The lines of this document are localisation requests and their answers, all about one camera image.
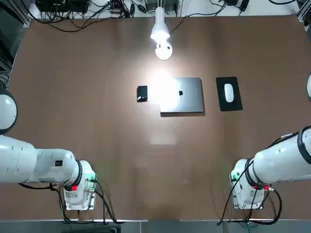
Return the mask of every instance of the white robotic arm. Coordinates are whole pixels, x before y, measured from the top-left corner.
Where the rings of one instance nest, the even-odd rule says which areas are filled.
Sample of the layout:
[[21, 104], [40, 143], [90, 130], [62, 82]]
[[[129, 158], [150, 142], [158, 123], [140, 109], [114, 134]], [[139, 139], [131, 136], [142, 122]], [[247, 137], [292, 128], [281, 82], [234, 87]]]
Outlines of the white robotic arm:
[[0, 89], [0, 183], [55, 183], [64, 189], [68, 210], [92, 210], [96, 177], [87, 161], [62, 149], [36, 149], [2, 134], [17, 120], [14, 97]]
[[308, 126], [281, 137], [254, 158], [239, 160], [230, 173], [231, 187], [238, 182], [233, 190], [234, 208], [261, 207], [265, 184], [311, 179], [310, 153], [311, 126]]

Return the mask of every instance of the black mouse pad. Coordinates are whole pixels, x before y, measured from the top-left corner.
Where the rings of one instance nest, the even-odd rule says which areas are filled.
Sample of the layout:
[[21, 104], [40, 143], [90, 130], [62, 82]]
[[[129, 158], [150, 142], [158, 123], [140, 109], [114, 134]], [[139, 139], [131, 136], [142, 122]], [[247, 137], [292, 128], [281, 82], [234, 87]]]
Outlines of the black mouse pad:
[[[225, 84], [231, 84], [233, 87], [234, 99], [231, 103], [225, 100]], [[239, 84], [237, 77], [221, 77], [216, 78], [216, 85], [218, 91], [218, 100], [221, 111], [237, 111], [243, 110]]]

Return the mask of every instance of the computer mouse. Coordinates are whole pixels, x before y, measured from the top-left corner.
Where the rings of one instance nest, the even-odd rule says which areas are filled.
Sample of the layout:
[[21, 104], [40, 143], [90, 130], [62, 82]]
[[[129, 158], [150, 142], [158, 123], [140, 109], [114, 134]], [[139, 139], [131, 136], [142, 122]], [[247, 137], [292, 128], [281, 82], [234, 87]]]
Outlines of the computer mouse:
[[226, 83], [225, 84], [225, 100], [228, 103], [232, 103], [234, 100], [234, 93], [233, 93], [233, 87], [231, 84]]

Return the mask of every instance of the table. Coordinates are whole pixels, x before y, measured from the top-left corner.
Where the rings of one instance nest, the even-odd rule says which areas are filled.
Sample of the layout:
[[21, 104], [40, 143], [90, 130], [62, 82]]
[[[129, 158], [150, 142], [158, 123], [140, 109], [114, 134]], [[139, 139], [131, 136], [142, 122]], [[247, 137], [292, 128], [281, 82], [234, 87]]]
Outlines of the table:
[[[101, 6], [104, 5], [108, 0], [92, 0], [95, 4]], [[135, 0], [137, 4], [142, 4], [141, 1]], [[127, 8], [130, 9], [131, 0], [124, 0]], [[100, 9], [94, 4], [90, 4], [89, 10], [84, 16], [89, 17]], [[178, 6], [178, 16], [187, 16], [194, 13], [202, 13], [202, 14], [210, 14], [214, 12], [218, 12], [220, 7], [217, 5], [213, 5], [209, 0], [179, 0]], [[270, 3], [268, 0], [250, 0], [249, 4], [241, 15], [242, 16], [276, 16], [276, 15], [290, 15], [299, 11], [299, 7], [297, 2], [292, 2], [287, 5], [274, 5]], [[34, 3], [31, 4], [30, 12], [36, 17], [41, 18], [40, 12]], [[240, 10], [235, 6], [226, 6], [224, 10], [222, 10], [218, 16], [237, 16], [239, 15]], [[155, 13], [142, 13], [136, 7], [134, 17], [154, 17]], [[102, 12], [98, 18], [106, 18], [111, 17], [109, 11]], [[174, 11], [167, 12], [165, 17], [176, 17]], [[78, 13], [74, 15], [74, 18], [82, 18], [82, 16]]]
[[[179, 20], [167, 19], [169, 28]], [[32, 22], [9, 86], [19, 107], [9, 136], [89, 161], [118, 219], [216, 220], [236, 161], [310, 124], [310, 44], [296, 16], [192, 17], [172, 33], [174, 52], [163, 62], [153, 24], [107, 20], [62, 33]], [[220, 111], [215, 78], [226, 76], [238, 78], [242, 111]], [[159, 91], [172, 77], [201, 78], [204, 116], [160, 116]], [[148, 102], [136, 102], [139, 85], [148, 85]], [[281, 218], [311, 219], [309, 184], [273, 185]], [[0, 189], [1, 220], [62, 218], [54, 192]], [[253, 216], [273, 218], [270, 206]], [[99, 199], [95, 209], [83, 218], [101, 219]]]

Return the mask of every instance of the laptop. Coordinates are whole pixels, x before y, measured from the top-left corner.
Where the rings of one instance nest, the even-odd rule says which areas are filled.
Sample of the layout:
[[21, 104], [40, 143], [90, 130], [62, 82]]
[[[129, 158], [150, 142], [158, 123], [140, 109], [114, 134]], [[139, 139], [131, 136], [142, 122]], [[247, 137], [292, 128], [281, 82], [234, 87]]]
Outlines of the laptop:
[[202, 113], [203, 97], [200, 78], [175, 78], [163, 87], [161, 113]]

